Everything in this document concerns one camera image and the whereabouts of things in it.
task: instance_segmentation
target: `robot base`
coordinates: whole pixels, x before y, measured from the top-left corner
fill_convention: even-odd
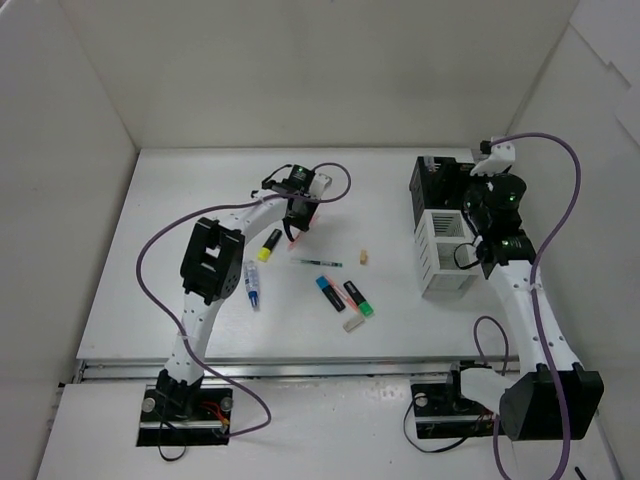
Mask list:
[[[230,388],[202,386],[195,394],[194,408],[185,417],[175,410],[166,409],[154,388],[149,388],[144,394],[140,426],[138,430],[138,447],[160,446],[193,446],[193,445],[227,445],[231,426],[231,406],[233,404],[233,390]],[[216,407],[205,408],[215,404]],[[211,410],[219,411],[226,425]],[[160,419],[168,422],[160,428]]]
[[[444,381],[411,385],[418,438],[424,440],[491,436],[492,414],[471,400],[452,401],[450,392],[451,386]]]

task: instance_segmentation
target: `white tabletop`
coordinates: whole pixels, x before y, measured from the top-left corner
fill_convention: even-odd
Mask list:
[[[65,388],[38,480],[175,480],[256,478],[306,480],[497,479],[491,439],[472,439],[438,455],[420,453],[402,435],[410,398],[405,379],[250,382],[269,404],[273,423],[231,439],[226,447],[192,447],[167,464],[153,447],[136,447],[144,384],[107,383]],[[264,414],[247,395],[235,392],[236,430],[261,422]],[[407,429],[415,440],[415,426]],[[451,440],[418,441],[438,448]],[[514,479],[549,478],[560,442],[500,439],[503,464]],[[590,480],[614,475],[595,425],[572,442],[569,469]]]
[[[160,228],[191,211],[243,202],[260,181],[285,163],[314,166],[344,164],[353,176],[350,194],[321,205],[318,221],[292,252],[283,238],[267,264],[260,264],[261,309],[251,310],[241,286],[227,300],[214,325],[207,350],[211,360],[452,358],[476,356],[473,321],[492,314],[507,326],[504,311],[487,282],[478,279],[458,301],[421,297],[413,252],[413,215],[409,180],[418,155],[471,158],[468,149],[287,149],[143,150],[131,182],[89,321],[79,359],[164,361],[176,330],[140,291],[134,266],[144,243]],[[327,195],[345,186],[337,169]],[[182,309],[179,275],[193,222],[160,240],[144,264],[150,288],[175,312]],[[255,258],[271,229],[245,250]],[[366,249],[369,263],[359,265]],[[326,259],[343,268],[301,266],[291,255]],[[322,273],[353,280],[376,311],[351,334],[315,284]],[[491,355],[502,353],[499,332],[481,329]]]

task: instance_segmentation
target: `green pen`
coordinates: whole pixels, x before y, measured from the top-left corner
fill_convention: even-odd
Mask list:
[[[344,282],[344,288],[353,301],[356,302],[356,305],[358,305],[358,309],[360,309],[360,313],[362,313],[362,315],[365,317],[373,315],[373,308],[369,305],[369,302],[367,302],[364,296],[360,293],[360,290],[356,288],[351,280]]]

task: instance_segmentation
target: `black cable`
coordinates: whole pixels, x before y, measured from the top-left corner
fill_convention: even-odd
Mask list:
[[[466,442],[473,433],[475,433],[475,431],[477,430],[478,421],[484,416],[484,415],[480,415],[478,417],[478,421],[476,421],[476,423],[474,424],[473,430],[469,433],[469,435],[462,437],[460,440],[456,440],[451,445],[447,445],[446,447],[436,448],[435,450],[425,450],[424,448],[421,448],[418,444],[416,444],[413,440],[411,440],[411,438],[409,437],[409,434],[407,433],[407,418],[409,417],[409,412],[411,412],[411,409],[413,408],[413,406],[414,406],[414,400],[411,400],[411,403],[409,404],[409,408],[407,408],[407,411],[404,414],[404,418],[402,419],[402,432],[404,433],[404,438],[406,438],[407,441],[416,450],[419,450],[422,453],[444,453],[459,447],[464,442]]]
[[[461,243],[460,245],[458,245],[458,246],[453,250],[453,263],[455,263],[455,264],[456,264],[456,267],[458,267],[460,270],[469,270],[470,268],[473,268],[473,267],[475,267],[475,266],[480,265],[480,262],[481,262],[481,260],[480,260],[480,259],[478,259],[478,260],[476,260],[475,262],[471,262],[471,263],[470,263],[470,264],[468,264],[468,265],[460,265],[460,264],[458,263],[458,259],[456,258],[456,253],[458,253],[458,249],[459,249],[460,247],[465,246],[465,245],[470,245],[470,246],[472,246],[472,247],[473,247],[473,243],[471,243],[471,242],[464,242],[464,243]]]
[[[169,430],[173,430],[174,432],[176,432],[177,434],[180,434],[180,430],[173,425],[171,422],[169,422],[168,420],[166,420],[165,414],[167,411],[167,401],[165,400],[164,405],[162,406],[162,414],[159,414],[158,412],[156,412],[154,410],[154,412],[156,413],[156,415],[158,415],[158,417],[160,417],[160,427],[158,428],[158,443],[157,443],[157,447],[158,447],[158,453],[160,454],[160,457],[167,463],[171,463],[171,462],[177,462],[178,460],[180,460],[182,457],[185,456],[185,454],[187,453],[187,442],[184,441],[183,438],[183,449],[182,452],[180,453],[180,455],[178,455],[177,457],[167,457],[164,452],[162,451],[162,425],[166,425],[167,428],[169,428]]]
[[[578,475],[578,478],[580,480],[587,480],[587,477],[584,476],[584,473],[582,473],[582,470],[580,470],[579,467],[575,468],[575,472],[576,472],[576,475]]]

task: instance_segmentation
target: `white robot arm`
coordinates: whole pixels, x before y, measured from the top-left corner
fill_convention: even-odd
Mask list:
[[[483,142],[482,147],[490,146]],[[566,398],[572,439],[586,434],[604,391],[598,372],[585,371],[567,344],[542,286],[539,272],[530,284],[536,252],[518,213],[526,184],[509,172],[515,161],[510,142],[493,145],[466,178],[461,209],[481,239],[476,255],[484,276],[502,302],[520,358],[520,378],[509,380],[487,368],[460,369],[459,393],[492,412],[512,440],[562,438],[561,413],[550,372],[558,371]],[[550,357],[543,351],[532,289]]]
[[[253,194],[255,200],[262,200],[256,206],[215,220],[203,217],[194,227],[180,268],[185,289],[181,322],[193,353],[200,359],[205,356],[222,304],[240,282],[245,245],[278,221],[284,222],[288,235],[291,226],[307,230],[318,205],[313,200],[321,199],[331,186],[327,175],[298,165],[292,167],[288,179],[280,183],[268,180]],[[274,198],[274,191],[297,198]],[[172,411],[186,412],[203,375],[178,332],[171,356],[158,376],[156,392],[171,404]]]

